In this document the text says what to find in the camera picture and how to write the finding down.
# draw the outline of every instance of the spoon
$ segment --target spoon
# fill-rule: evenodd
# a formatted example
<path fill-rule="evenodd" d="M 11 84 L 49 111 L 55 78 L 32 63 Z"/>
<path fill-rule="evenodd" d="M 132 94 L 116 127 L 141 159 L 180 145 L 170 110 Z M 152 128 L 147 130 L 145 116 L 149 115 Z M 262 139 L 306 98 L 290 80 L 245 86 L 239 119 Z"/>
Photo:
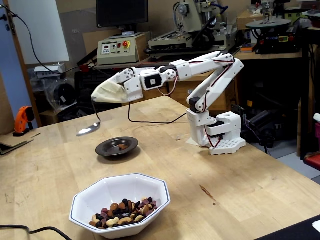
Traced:
<path fill-rule="evenodd" d="M 97 131 L 101 127 L 101 119 L 98 116 L 97 110 L 95 108 L 94 101 L 93 100 L 91 100 L 91 101 L 92 101 L 92 106 L 93 106 L 95 115 L 98 118 L 99 122 L 93 124 L 92 126 L 89 126 L 89 127 L 85 128 L 85 129 L 82 129 L 80 132 L 78 132 L 76 134 L 77 137 L 80 137 L 80 136 L 83 136 L 83 135 L 87 135 L 87 134 L 91 134 L 91 133 Z"/>
<path fill-rule="evenodd" d="M 83 136 L 83 135 L 86 135 L 86 134 L 93 133 L 93 132 L 97 131 L 100 127 L 101 127 L 101 123 L 97 122 L 97 123 L 93 124 L 92 126 L 89 126 L 89 127 L 85 128 L 85 129 L 82 129 L 80 132 L 78 132 L 76 134 L 76 136 L 80 137 L 80 136 Z"/>

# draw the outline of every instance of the control box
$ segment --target control box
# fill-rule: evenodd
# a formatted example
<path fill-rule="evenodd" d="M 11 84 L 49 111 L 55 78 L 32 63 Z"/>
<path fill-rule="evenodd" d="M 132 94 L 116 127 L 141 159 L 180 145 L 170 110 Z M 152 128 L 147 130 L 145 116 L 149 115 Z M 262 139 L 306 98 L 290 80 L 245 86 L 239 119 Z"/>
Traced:
<path fill-rule="evenodd" d="M 140 62 L 147 58 L 146 35 L 132 37 L 107 38 L 99 42 L 97 62 L 99 65 L 128 64 Z"/>
<path fill-rule="evenodd" d="M 257 54 L 297 53 L 301 40 L 297 25 L 287 28 L 275 28 L 274 31 L 262 33 L 257 43 Z"/>

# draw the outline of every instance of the small metal dish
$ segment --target small metal dish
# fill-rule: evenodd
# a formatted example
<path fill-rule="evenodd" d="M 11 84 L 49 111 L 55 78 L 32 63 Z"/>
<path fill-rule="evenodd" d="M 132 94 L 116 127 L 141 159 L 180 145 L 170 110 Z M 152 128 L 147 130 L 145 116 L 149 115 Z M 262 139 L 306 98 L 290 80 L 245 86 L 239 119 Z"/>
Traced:
<path fill-rule="evenodd" d="M 101 143 L 96 147 L 95 152 L 103 157 L 121 156 L 134 150 L 138 144 L 138 140 L 133 137 L 117 137 Z M 125 145 L 127 148 L 121 150 L 118 145 Z"/>

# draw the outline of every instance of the white robotic arm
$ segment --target white robotic arm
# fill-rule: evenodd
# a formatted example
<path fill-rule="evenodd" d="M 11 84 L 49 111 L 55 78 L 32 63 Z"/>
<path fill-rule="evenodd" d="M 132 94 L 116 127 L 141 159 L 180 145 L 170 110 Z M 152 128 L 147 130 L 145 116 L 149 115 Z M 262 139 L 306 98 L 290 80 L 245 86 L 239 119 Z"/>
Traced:
<path fill-rule="evenodd" d="M 142 99 L 143 89 L 158 89 L 166 82 L 182 82 L 194 75 L 216 70 L 187 98 L 191 137 L 201 147 L 209 147 L 212 155 L 235 153 L 246 145 L 246 141 L 240 138 L 240 116 L 227 112 L 213 118 L 208 108 L 243 67 L 242 62 L 231 54 L 216 51 L 191 61 L 174 61 L 157 70 L 144 70 L 140 74 L 134 67 L 127 68 L 98 86 L 91 97 L 98 103 L 129 103 Z"/>

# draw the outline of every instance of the milling machine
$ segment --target milling machine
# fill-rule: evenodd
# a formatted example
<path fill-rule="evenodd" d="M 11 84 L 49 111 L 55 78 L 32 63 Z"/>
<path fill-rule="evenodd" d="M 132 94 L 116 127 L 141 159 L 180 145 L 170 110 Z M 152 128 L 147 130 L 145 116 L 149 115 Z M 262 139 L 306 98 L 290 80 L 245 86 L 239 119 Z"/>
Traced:
<path fill-rule="evenodd" d="M 157 56 L 229 50 L 235 45 L 237 29 L 222 21 L 222 15 L 228 8 L 214 0 L 177 2 L 173 6 L 173 20 L 177 30 L 149 41 L 145 53 Z"/>

